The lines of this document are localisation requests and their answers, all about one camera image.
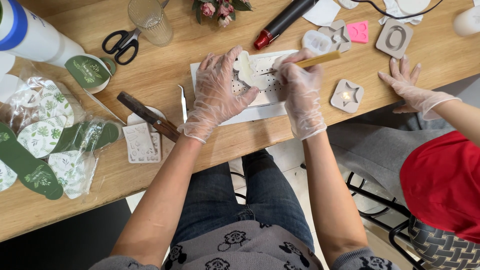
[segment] hand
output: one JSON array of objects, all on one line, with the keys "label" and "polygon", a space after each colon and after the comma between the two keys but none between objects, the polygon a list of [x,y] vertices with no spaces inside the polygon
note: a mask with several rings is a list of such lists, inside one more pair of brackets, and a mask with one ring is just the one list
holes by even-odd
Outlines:
[{"label": "hand", "polygon": [[417,79],[420,75],[421,65],[417,64],[411,74],[410,60],[406,55],[400,59],[400,70],[398,70],[397,61],[395,58],[390,60],[390,72],[392,76],[383,72],[378,72],[378,76],[393,87],[395,92],[405,99],[406,104],[395,108],[394,113],[403,112],[418,112],[423,113],[424,120],[434,120],[440,118],[436,112],[432,110],[436,105],[452,100],[458,99],[445,92],[435,92],[415,87]]},{"label": "hand", "polygon": [[278,68],[280,83],[287,86],[285,109],[292,125],[292,133],[299,140],[327,129],[319,111],[322,66],[315,65],[302,69],[294,64],[314,56],[309,49],[302,49],[283,60]]},{"label": "hand", "polygon": [[228,53],[209,53],[197,70],[195,102],[187,122],[178,127],[179,132],[206,143],[213,129],[241,113],[258,95],[259,89],[252,87],[238,96],[232,91],[233,62],[241,53],[240,45]]}]

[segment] ribbed drinking glass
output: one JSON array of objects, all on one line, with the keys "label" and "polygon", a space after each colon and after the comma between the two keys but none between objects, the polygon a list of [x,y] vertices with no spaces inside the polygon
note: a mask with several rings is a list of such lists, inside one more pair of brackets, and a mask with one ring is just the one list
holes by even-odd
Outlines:
[{"label": "ribbed drinking glass", "polygon": [[153,45],[165,46],[172,41],[172,26],[157,0],[131,0],[128,16]]}]

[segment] black stool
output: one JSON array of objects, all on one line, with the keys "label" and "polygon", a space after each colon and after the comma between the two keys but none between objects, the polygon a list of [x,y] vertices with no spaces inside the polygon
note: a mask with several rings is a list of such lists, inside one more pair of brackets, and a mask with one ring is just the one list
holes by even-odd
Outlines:
[{"label": "black stool", "polygon": [[[390,244],[413,265],[414,270],[425,270],[422,266],[425,263],[445,270],[474,269],[480,266],[480,244],[466,241],[454,233],[435,229],[421,222],[414,217],[406,207],[395,203],[395,198],[389,201],[363,190],[362,187],[365,184],[365,179],[362,180],[360,187],[351,185],[350,182],[353,175],[354,172],[352,172],[347,179],[348,189],[354,192],[352,196],[358,193],[385,206],[382,211],[377,213],[367,214],[359,211],[359,214],[389,232],[388,240]],[[409,218],[409,220],[392,228],[375,218],[385,214],[389,209],[399,212]],[[401,232],[405,228],[408,228],[409,236]],[[395,237],[411,243],[421,260],[416,261],[402,249],[402,247],[395,242]]]}]

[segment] white cup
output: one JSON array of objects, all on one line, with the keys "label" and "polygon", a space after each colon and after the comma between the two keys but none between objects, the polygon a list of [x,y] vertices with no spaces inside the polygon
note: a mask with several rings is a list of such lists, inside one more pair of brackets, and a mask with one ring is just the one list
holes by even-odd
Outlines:
[{"label": "white cup", "polygon": [[85,53],[80,45],[17,1],[0,0],[0,5],[0,51],[62,68],[69,58]]},{"label": "white cup", "polygon": [[453,22],[453,30],[461,37],[480,32],[480,6],[458,15]]}]

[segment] patterned stool seat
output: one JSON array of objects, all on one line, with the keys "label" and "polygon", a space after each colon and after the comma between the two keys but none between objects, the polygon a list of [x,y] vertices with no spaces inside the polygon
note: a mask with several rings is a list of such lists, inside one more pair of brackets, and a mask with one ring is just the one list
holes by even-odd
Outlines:
[{"label": "patterned stool seat", "polygon": [[414,216],[410,217],[408,234],[419,257],[433,267],[462,270],[480,266],[480,244],[435,229]]}]

